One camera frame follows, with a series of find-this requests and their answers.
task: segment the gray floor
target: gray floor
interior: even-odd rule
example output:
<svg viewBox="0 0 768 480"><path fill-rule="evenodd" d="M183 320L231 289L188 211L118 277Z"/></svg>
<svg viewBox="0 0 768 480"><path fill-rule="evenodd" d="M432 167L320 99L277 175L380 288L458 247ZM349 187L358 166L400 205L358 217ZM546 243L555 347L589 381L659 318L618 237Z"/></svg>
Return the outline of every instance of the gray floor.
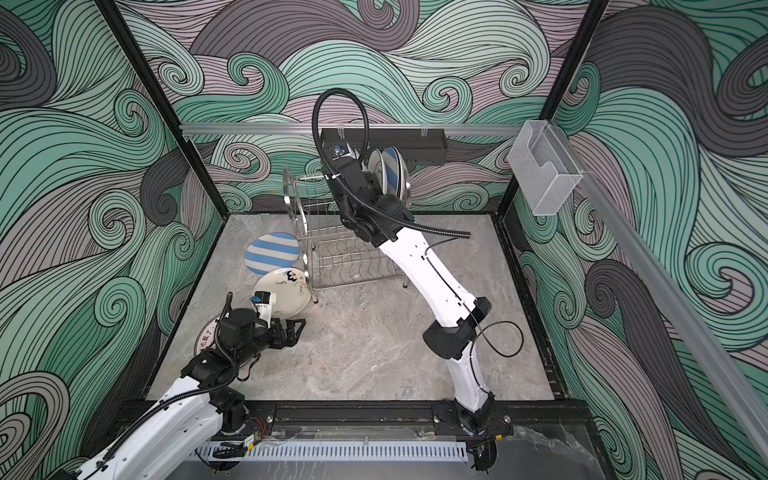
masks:
<svg viewBox="0 0 768 480"><path fill-rule="evenodd" d="M483 376L497 399L549 400L536 345L507 263L487 215L417 216L417 221L443 228L469 230L470 240L455 240L436 253L456 279L476 296L487 296L493 309L485 323L509 319L525 334L523 350L514 358L496 355L484 340L477 344ZM227 291L233 307L250 306L260 278L243 263L246 247L260 235L293 233L286 215L232 216L210 258L200 284L181 320L149 399L158 399L194 356L197 334L221 310ZM444 237L427 236L434 243ZM434 320L427 302L401 280L380 280L317 292L297 317L306 318L293 348L267 350L250 379L235 382L246 399L272 400L425 400L453 398L443 359L432 353L422 332ZM487 332L502 352L518 348L520 336L510 325Z"/></svg>

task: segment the wire rack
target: wire rack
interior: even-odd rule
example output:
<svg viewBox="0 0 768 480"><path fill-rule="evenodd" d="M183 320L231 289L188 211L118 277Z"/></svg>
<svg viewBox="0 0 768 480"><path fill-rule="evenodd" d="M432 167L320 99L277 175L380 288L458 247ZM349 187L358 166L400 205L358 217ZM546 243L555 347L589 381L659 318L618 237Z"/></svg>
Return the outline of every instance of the wire rack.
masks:
<svg viewBox="0 0 768 480"><path fill-rule="evenodd" d="M321 290L354 283L408 277L379 249L341 224L322 174L294 177L283 169L283 197L296 229L307 283Z"/></svg>

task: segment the clear plastic box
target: clear plastic box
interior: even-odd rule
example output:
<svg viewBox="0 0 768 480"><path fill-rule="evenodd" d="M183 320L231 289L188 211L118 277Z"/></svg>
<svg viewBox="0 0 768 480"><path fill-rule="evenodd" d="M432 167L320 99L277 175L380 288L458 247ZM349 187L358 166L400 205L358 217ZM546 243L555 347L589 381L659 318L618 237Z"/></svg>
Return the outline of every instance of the clear plastic box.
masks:
<svg viewBox="0 0 768 480"><path fill-rule="evenodd" d="M558 213L581 180L575 158L561 128L546 120L525 122L507 160L534 215Z"/></svg>

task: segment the metal dish rack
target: metal dish rack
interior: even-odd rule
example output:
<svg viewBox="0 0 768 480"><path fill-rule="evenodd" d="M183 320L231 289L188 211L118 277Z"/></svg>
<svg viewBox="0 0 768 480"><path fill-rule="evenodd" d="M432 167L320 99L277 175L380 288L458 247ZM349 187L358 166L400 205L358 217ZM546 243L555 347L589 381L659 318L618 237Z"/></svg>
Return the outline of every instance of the metal dish rack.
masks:
<svg viewBox="0 0 768 480"><path fill-rule="evenodd" d="M310 290L408 277L379 249L357 238L333 214L336 202L322 174L294 177L283 169L283 198L296 230ZM313 301L317 298L312 292Z"/></svg>

